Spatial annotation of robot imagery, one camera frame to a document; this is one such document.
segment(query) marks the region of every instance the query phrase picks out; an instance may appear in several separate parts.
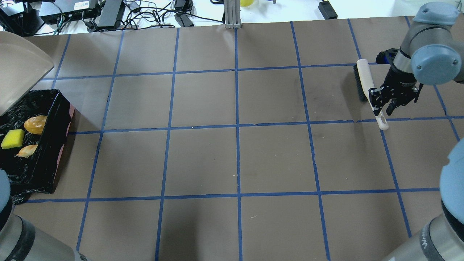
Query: beige dustpan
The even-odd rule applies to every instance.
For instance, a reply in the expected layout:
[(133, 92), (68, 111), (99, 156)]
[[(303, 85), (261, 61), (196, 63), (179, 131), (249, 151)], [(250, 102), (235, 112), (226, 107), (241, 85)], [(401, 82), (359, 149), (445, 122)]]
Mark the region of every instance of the beige dustpan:
[(50, 56), (37, 46), (14, 33), (0, 32), (0, 115), (52, 68)]

